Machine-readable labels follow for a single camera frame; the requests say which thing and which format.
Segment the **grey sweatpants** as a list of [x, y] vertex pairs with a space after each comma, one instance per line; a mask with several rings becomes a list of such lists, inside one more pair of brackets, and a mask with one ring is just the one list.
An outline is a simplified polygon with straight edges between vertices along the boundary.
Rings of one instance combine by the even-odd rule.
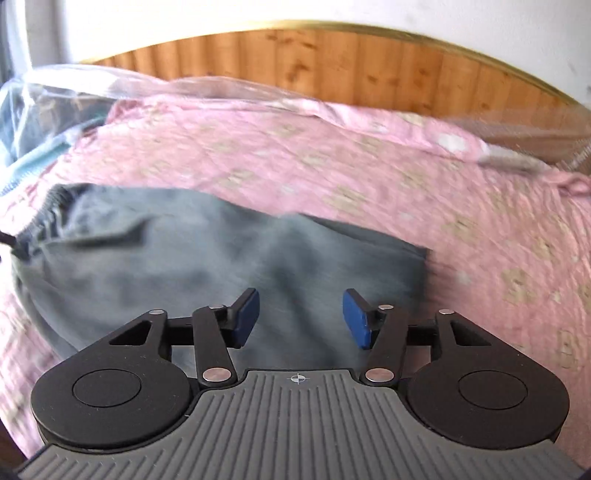
[[426, 248], [304, 214], [271, 216], [193, 190], [58, 185], [12, 252], [17, 295], [69, 357], [140, 314], [184, 317], [249, 288], [262, 309], [236, 369], [358, 368], [342, 294], [414, 309]]

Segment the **wooden headboard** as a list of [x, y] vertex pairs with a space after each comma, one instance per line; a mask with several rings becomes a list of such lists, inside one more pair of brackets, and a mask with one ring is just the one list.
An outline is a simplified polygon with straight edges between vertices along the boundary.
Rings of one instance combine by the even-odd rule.
[[116, 47], [94, 63], [161, 79], [224, 76], [320, 100], [458, 123], [566, 171], [590, 170], [590, 109], [490, 56], [427, 36], [283, 21]]

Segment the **pink teddy bear quilt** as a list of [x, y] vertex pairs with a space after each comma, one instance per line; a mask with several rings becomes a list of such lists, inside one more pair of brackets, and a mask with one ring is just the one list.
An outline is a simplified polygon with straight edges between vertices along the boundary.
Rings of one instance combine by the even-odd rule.
[[428, 301], [455, 309], [566, 385], [561, 447], [590, 461], [590, 194], [443, 157], [318, 117], [157, 101], [83, 136], [1, 200], [20, 232], [56, 184], [176, 187], [300, 212], [427, 247]]

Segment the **clear plastic storage bag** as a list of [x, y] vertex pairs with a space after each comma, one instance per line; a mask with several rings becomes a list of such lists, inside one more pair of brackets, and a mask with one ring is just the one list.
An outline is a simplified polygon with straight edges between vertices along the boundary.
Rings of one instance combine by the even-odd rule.
[[443, 157], [525, 173], [565, 195], [590, 194], [590, 111], [585, 107], [510, 109], [432, 120], [228, 77], [164, 81], [114, 67], [73, 64], [39, 67], [2, 86], [2, 194], [39, 176], [84, 133], [157, 101], [223, 110], [269, 107], [318, 117]]

